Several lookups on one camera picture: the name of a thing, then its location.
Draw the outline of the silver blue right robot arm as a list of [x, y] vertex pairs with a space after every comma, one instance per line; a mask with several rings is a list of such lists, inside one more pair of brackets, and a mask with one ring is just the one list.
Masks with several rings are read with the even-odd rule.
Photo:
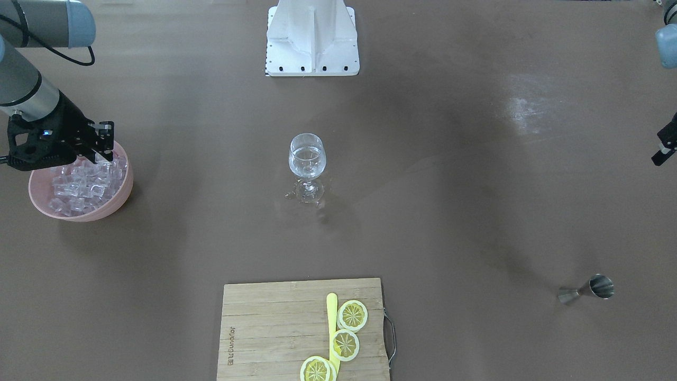
[[72, 64], [94, 65], [90, 8], [82, 1], [2, 1], [1, 15], [1, 109], [8, 117], [2, 163], [32, 171], [78, 159], [111, 162], [114, 123], [85, 116], [26, 57], [43, 48]]

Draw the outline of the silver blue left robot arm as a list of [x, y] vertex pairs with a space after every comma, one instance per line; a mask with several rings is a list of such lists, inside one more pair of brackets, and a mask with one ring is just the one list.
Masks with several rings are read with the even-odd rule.
[[[655, 32], [658, 55], [663, 68], [676, 67], [676, 1], [655, 1], [663, 12], [664, 27]], [[662, 166], [675, 154], [676, 115], [657, 133], [660, 144], [651, 161], [655, 166]]]

